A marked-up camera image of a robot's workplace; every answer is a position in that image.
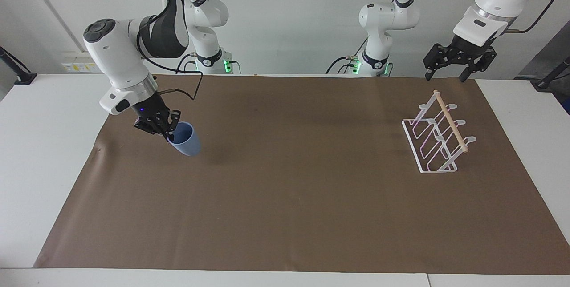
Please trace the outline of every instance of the electrical outlet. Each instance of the electrical outlet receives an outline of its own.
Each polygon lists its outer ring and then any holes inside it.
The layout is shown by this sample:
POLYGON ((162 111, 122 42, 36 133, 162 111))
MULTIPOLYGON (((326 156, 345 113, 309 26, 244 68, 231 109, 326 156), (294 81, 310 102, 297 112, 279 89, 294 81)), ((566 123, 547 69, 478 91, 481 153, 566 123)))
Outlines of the electrical outlet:
POLYGON ((100 73, 101 70, 91 58, 65 58, 61 63, 69 73, 100 73))
POLYGON ((76 73, 79 72, 79 68, 73 65, 74 62, 75 58, 65 58, 61 64, 65 68, 66 72, 76 73))
POLYGON ((101 73, 101 69, 97 66, 97 64, 91 58, 87 58, 85 60, 85 66, 87 66, 87 70, 93 73, 101 73))
POLYGON ((75 61, 73 62, 73 68, 81 73, 90 72, 87 66, 85 65, 84 59, 80 58, 75 58, 75 61))

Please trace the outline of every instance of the wooden dowel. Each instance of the wooden dowel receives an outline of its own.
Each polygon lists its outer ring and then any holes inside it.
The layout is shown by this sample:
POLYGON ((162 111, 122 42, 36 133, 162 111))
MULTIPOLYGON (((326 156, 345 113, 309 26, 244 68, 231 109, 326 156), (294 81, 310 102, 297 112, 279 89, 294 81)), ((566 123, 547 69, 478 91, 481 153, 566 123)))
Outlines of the wooden dowel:
POLYGON ((456 123, 453 121, 452 115, 449 113, 447 105, 445 104, 444 100, 441 98, 440 92, 434 90, 433 94, 436 95, 437 102, 440 104, 441 110, 443 110, 445 118, 448 119, 448 123, 452 128, 453 134, 456 136, 456 139, 460 144, 462 151, 464 153, 468 152, 469 149, 467 145, 465 145, 465 141, 463 140, 463 137, 461 136, 461 133, 456 126, 456 123))

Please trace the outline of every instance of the robot control button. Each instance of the robot control button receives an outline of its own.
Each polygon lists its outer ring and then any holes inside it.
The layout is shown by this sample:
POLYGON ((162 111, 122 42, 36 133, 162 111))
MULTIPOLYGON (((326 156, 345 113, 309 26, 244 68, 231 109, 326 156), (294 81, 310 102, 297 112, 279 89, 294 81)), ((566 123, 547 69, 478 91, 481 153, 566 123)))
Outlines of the robot control button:
POLYGON ((113 19, 101 19, 90 24, 83 32, 83 38, 87 42, 97 42, 114 29, 116 21, 113 19))
POLYGON ((102 21, 97 21, 96 23, 89 26, 89 32, 98 32, 102 28, 105 28, 105 23, 102 21))

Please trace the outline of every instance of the brown paper mat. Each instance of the brown paper mat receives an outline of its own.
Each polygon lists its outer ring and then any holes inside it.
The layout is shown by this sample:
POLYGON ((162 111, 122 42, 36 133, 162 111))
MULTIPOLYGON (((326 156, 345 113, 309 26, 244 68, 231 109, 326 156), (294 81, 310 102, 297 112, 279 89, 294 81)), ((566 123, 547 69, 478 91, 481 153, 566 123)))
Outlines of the brown paper mat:
POLYGON ((35 267, 570 274, 472 80, 205 77, 164 98, 202 153, 108 118, 35 267), (400 124, 433 89, 478 138, 452 174, 420 174, 400 124))

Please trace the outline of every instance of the black stand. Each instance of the black stand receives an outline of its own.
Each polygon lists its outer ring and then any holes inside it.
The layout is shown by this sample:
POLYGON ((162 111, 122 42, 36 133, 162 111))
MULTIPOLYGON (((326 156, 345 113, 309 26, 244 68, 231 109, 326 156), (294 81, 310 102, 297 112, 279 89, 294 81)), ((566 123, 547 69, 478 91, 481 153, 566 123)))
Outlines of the black stand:
POLYGON ((12 60, 10 56, 8 56, 8 54, 6 54, 4 48, 2 48, 1 46, 0 46, 0 58, 2 58, 2 60, 6 62, 8 67, 10 67, 14 71, 16 76, 18 76, 18 80, 14 82, 15 85, 29 85, 36 78, 37 73, 28 73, 22 70, 22 68, 20 68, 20 66, 18 66, 14 62, 14 60, 12 60))
POLYGON ((536 82, 536 86, 541 89, 547 89, 550 86, 550 82, 556 79, 564 70, 570 66, 570 57, 566 58, 561 64, 559 64, 552 72, 550 72, 542 80, 536 82))

